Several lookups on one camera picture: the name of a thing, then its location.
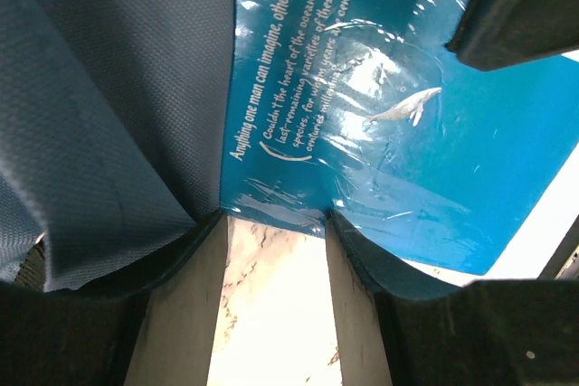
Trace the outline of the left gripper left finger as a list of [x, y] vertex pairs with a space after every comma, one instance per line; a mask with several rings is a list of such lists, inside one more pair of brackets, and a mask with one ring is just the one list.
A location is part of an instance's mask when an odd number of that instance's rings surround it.
[[228, 254], [221, 212], [75, 290], [33, 288], [33, 254], [1, 286], [4, 385], [204, 385]]

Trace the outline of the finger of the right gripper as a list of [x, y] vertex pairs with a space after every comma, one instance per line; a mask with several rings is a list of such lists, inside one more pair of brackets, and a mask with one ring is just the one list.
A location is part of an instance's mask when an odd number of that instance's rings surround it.
[[578, 0], [469, 0], [445, 47], [479, 71], [578, 49]]

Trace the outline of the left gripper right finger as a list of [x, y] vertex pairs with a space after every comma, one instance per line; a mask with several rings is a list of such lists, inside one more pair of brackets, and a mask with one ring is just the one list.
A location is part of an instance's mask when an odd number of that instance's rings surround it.
[[374, 244], [340, 212], [325, 242], [346, 385], [575, 385], [578, 283], [457, 287]]

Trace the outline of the teal blue book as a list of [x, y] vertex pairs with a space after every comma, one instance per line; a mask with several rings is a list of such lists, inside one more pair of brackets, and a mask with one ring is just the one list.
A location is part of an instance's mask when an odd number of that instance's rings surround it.
[[445, 43], [468, 0], [236, 0], [220, 203], [393, 254], [536, 278], [578, 214], [578, 60], [493, 72]]

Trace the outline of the blue student backpack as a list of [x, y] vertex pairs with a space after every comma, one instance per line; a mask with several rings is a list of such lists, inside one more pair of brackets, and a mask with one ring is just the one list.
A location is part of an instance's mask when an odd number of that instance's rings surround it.
[[1, 0], [1, 255], [75, 290], [219, 207], [234, 0]]

